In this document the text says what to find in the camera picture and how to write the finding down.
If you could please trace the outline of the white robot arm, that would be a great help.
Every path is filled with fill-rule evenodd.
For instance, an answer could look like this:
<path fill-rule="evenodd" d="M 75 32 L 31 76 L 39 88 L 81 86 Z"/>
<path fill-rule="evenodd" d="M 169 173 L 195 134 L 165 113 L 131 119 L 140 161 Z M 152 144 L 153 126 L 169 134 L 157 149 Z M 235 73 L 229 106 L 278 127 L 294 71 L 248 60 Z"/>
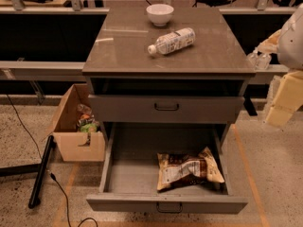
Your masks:
<path fill-rule="evenodd" d="M 303 105 L 303 5 L 283 25 L 277 57 L 290 71 L 280 79 L 265 122 L 280 128 Z"/>

